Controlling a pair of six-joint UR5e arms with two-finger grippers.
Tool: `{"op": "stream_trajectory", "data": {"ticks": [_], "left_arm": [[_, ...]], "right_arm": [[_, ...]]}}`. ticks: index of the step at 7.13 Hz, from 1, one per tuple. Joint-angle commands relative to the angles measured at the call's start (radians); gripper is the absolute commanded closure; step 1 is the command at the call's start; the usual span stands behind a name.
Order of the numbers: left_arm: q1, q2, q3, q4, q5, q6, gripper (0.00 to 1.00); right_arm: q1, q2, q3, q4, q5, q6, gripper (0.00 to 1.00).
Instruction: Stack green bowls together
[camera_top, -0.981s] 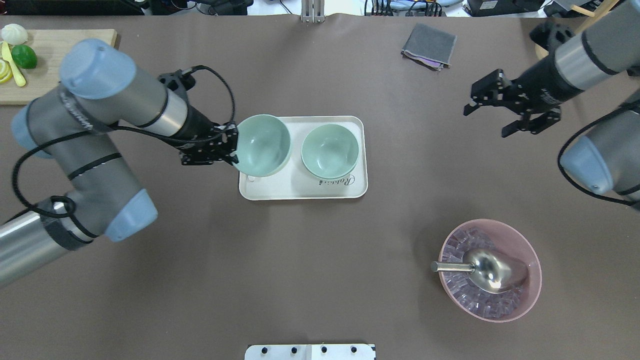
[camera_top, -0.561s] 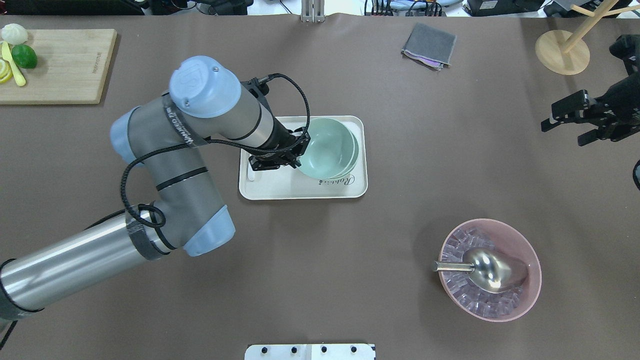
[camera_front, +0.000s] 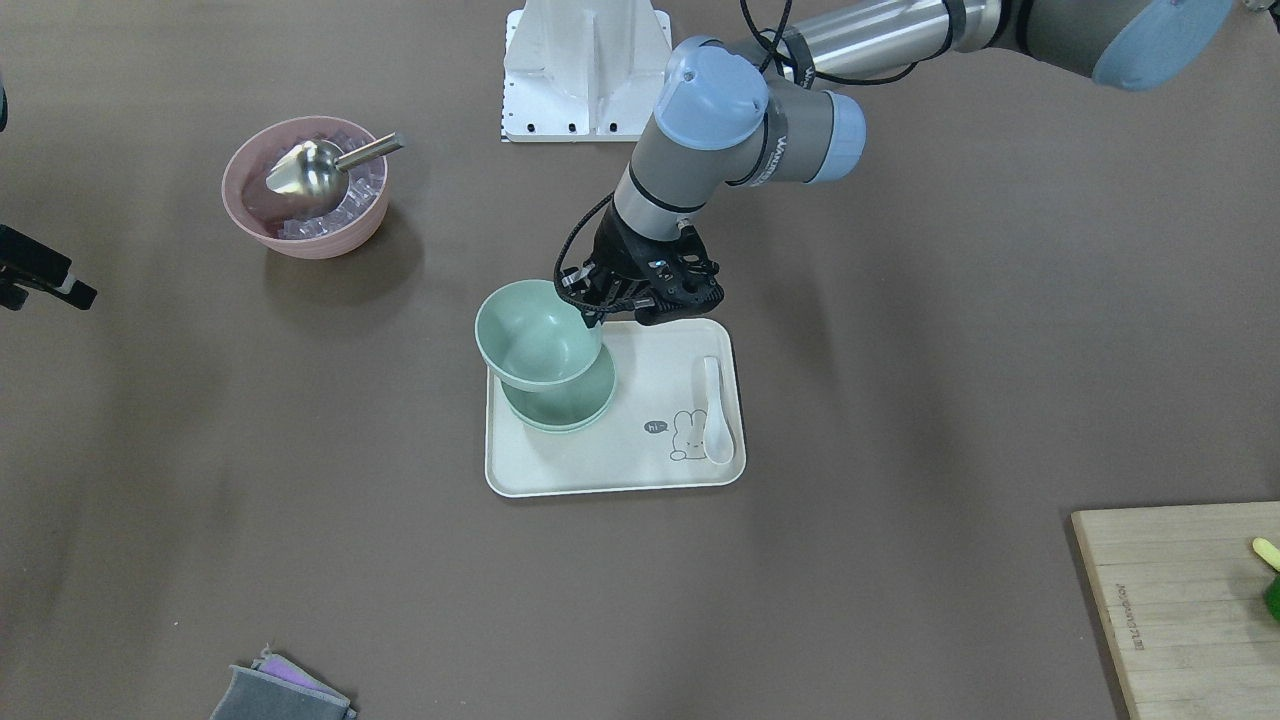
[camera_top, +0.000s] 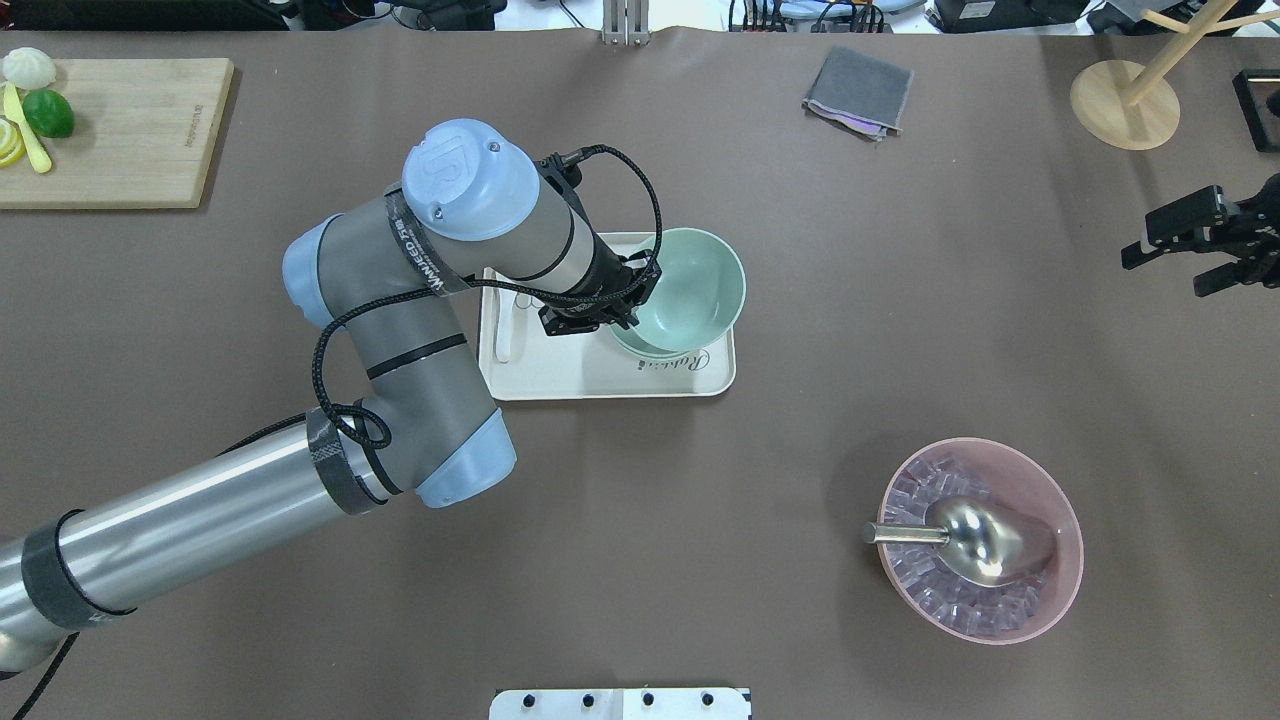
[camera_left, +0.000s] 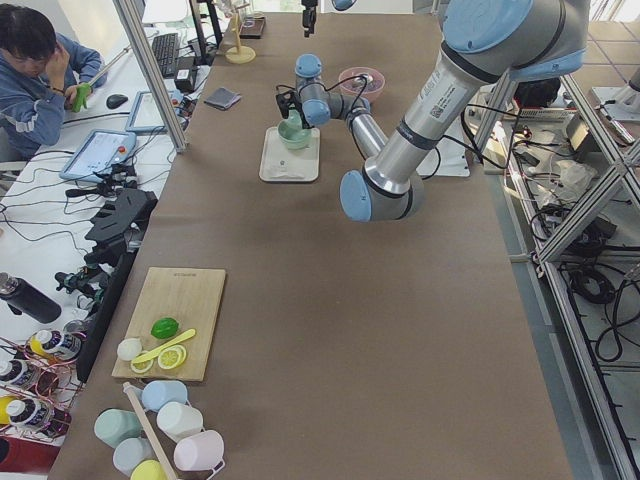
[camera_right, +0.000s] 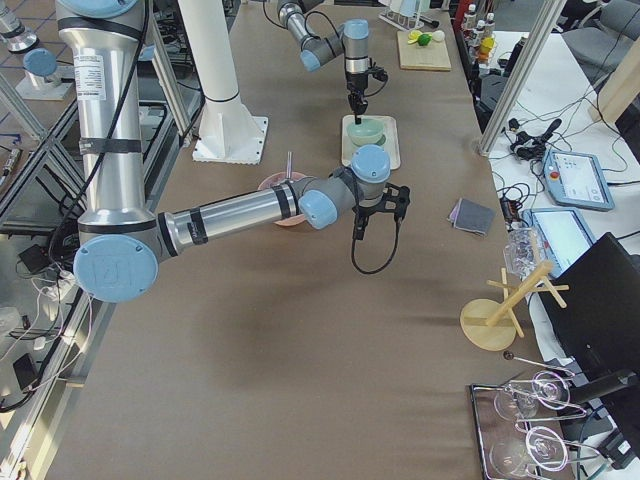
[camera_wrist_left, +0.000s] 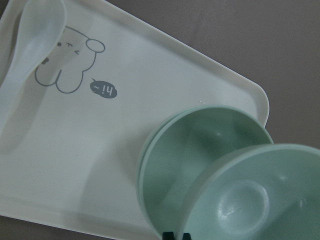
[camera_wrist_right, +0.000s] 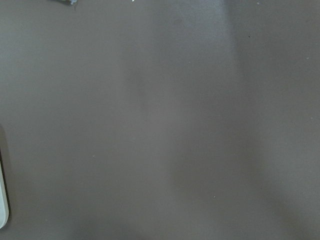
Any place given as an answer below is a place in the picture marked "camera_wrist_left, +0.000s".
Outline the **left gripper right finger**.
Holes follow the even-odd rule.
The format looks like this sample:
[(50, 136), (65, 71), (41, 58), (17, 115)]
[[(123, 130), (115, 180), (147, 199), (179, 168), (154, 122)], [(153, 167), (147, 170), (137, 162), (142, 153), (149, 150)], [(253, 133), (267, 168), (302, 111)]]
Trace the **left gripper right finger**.
[(185, 232), (182, 236), (182, 240), (192, 240), (190, 233)]

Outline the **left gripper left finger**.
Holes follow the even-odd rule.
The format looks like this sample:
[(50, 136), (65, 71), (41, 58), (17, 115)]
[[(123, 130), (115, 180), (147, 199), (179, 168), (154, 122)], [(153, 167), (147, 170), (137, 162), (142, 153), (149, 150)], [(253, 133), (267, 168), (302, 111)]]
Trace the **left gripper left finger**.
[(173, 232), (163, 232), (162, 240), (175, 240), (175, 235)]

